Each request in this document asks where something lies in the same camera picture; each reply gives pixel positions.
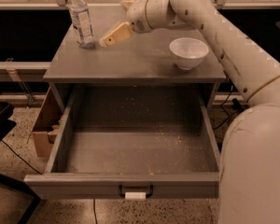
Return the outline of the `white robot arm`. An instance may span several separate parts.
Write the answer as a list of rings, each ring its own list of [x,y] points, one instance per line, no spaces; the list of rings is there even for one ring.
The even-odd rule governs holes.
[[[249,105],[223,140],[218,224],[280,224],[280,62],[210,0],[125,0],[122,6],[126,22],[104,35],[101,45],[190,24]]]

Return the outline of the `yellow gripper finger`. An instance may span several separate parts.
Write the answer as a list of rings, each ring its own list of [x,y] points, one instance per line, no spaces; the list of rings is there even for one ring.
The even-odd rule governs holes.
[[[129,7],[134,3],[134,0],[121,0],[120,5],[124,10],[128,10]]]
[[[133,29],[128,22],[118,22],[99,39],[99,44],[102,47],[112,46],[131,37],[132,34]]]

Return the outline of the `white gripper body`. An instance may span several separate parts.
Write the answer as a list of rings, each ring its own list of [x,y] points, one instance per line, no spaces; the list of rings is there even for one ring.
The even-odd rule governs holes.
[[[149,33],[152,28],[147,21],[148,0],[134,0],[128,7],[126,16],[134,32],[138,34]]]

